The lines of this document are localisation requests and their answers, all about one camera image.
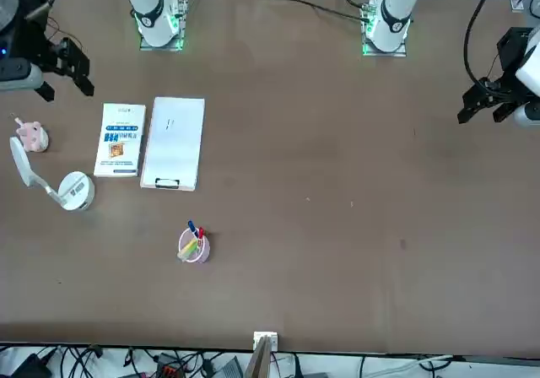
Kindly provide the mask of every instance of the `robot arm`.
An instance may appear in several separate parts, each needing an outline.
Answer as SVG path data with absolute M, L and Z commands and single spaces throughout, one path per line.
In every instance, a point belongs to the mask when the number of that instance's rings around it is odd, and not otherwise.
M 522 126 L 540 125 L 540 26 L 510 28 L 497 43 L 503 74 L 495 81 L 479 79 L 463 95 L 463 109 L 457 114 L 466 123 L 482 109 L 497 108 L 495 122 L 514 115 Z
M 377 14 L 367 37 L 377 49 L 393 52 L 399 48 L 411 22 L 417 0 L 375 0 Z
M 43 73 L 55 73 L 93 95 L 89 59 L 71 39 L 54 44 L 45 36 L 50 6 L 49 0 L 0 0 L 0 91 L 35 89 L 51 101 L 54 89 Z
M 135 12 L 139 31 L 149 45 L 165 46 L 183 30 L 178 0 L 129 0 L 129 2 Z

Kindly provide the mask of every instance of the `blue pen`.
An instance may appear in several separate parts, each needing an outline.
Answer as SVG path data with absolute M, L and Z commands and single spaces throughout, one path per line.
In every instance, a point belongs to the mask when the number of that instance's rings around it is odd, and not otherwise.
M 195 229 L 195 225 L 193 224 L 193 222 L 191 220 L 187 221 L 187 227 L 189 228 L 189 230 L 193 233 L 193 235 L 195 237 L 199 238 L 199 234 L 197 232 L 197 229 Z

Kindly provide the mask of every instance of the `marker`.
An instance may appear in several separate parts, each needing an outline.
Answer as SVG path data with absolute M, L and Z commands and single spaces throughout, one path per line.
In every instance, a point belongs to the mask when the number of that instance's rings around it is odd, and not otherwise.
M 199 248 L 203 247 L 203 242 L 204 242 L 203 238 L 204 238 L 204 229 L 199 228 L 199 238 L 198 238 L 198 241 L 197 241 L 197 244 L 198 244 Z
M 189 228 L 189 230 L 193 233 L 193 235 L 196 238 L 199 238 L 199 234 L 197 233 L 197 229 L 195 229 L 195 225 L 193 224 L 193 222 L 191 220 L 187 221 L 187 227 Z
M 197 249 L 197 239 L 192 239 L 188 244 L 186 244 L 182 250 L 180 250 L 180 253 L 178 253 L 178 257 L 181 260 L 187 259 L 195 250 Z

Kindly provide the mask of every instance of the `pen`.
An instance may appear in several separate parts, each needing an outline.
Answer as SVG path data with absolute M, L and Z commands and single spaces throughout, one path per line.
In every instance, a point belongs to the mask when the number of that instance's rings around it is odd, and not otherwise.
M 199 228 L 199 239 L 198 239 L 198 247 L 203 247 L 203 238 L 204 238 L 204 229 L 203 228 Z
M 193 224 L 193 222 L 191 220 L 187 221 L 187 227 L 189 228 L 189 230 L 193 233 L 193 235 L 195 237 L 199 238 L 199 234 L 197 233 L 197 229 L 195 229 L 195 225 Z

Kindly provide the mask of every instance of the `book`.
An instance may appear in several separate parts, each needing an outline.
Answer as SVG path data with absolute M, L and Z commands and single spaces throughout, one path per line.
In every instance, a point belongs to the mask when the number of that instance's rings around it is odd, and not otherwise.
M 143 138 L 144 105 L 103 104 L 96 177 L 136 177 Z

